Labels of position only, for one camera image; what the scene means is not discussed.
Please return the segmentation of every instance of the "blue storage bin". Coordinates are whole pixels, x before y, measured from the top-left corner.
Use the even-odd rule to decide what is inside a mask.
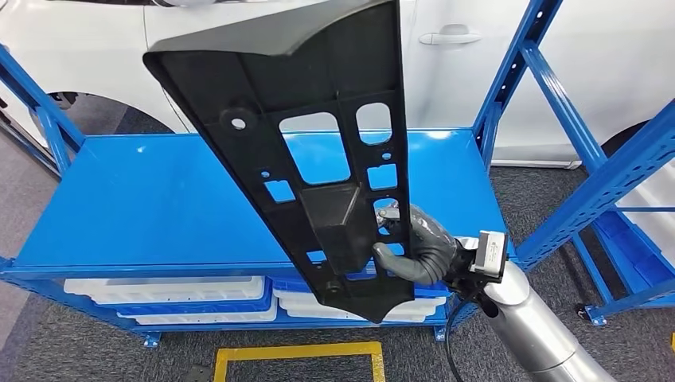
[[[605,250],[609,249],[613,254],[611,259],[619,276],[633,292],[675,277],[675,269],[663,258],[661,250],[622,213],[605,212],[594,224],[600,230],[599,234],[604,236],[600,239]],[[625,261],[618,262],[617,256]]]
[[[117,310],[124,316],[145,314],[196,314],[196,313],[242,313],[264,312],[270,309],[272,282],[265,278],[263,297],[258,300],[224,300],[198,302],[161,302],[153,304],[97,304]]]

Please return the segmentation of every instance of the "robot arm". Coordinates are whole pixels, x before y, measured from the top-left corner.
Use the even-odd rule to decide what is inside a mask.
[[[391,205],[378,211],[378,224],[396,230],[397,217],[396,206]],[[614,381],[532,289],[525,273],[506,261],[506,234],[453,238],[415,206],[411,222],[416,258],[394,256],[386,245],[375,244],[373,252],[382,267],[417,283],[443,280],[460,297],[475,300],[532,380]]]
[[[507,261],[501,283],[488,283],[483,293],[494,304],[487,309],[482,306],[490,326],[533,380],[614,381],[548,308],[514,263]]]

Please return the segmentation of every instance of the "black cable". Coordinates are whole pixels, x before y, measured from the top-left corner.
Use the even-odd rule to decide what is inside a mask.
[[[457,370],[457,365],[455,365],[455,360],[452,359],[452,351],[450,350],[450,331],[452,329],[452,323],[457,318],[457,314],[462,310],[462,308],[471,302],[481,291],[483,290],[483,287],[485,285],[479,284],[475,289],[469,293],[466,298],[462,300],[462,302],[459,303],[455,307],[454,310],[450,313],[450,316],[448,316],[447,321],[445,323],[445,355],[447,357],[447,362],[450,364],[450,370],[452,371],[452,376],[455,377],[457,382],[464,382],[462,377],[459,375],[459,370]]]

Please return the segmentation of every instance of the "car door handle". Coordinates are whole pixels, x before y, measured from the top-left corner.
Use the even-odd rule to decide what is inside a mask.
[[[419,42],[425,45],[460,45],[469,44],[482,39],[482,36],[471,30],[466,24],[444,25],[436,33],[419,36]]]
[[[478,33],[441,34],[427,33],[419,36],[419,42],[425,45],[469,44],[483,37]]]

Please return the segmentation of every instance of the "car part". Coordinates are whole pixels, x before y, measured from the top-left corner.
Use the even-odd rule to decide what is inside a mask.
[[[412,283],[363,271],[376,242],[408,253],[408,148],[398,2],[323,2],[159,41],[143,60],[256,208],[317,300],[372,322],[413,299]],[[361,139],[357,111],[382,103],[391,137]],[[346,180],[303,179],[279,124],[328,113],[349,163]],[[373,188],[369,170],[395,166],[396,180]],[[275,199],[271,182],[290,193]],[[378,232],[373,203],[399,202],[405,229]],[[323,250],[313,263],[308,252]]]

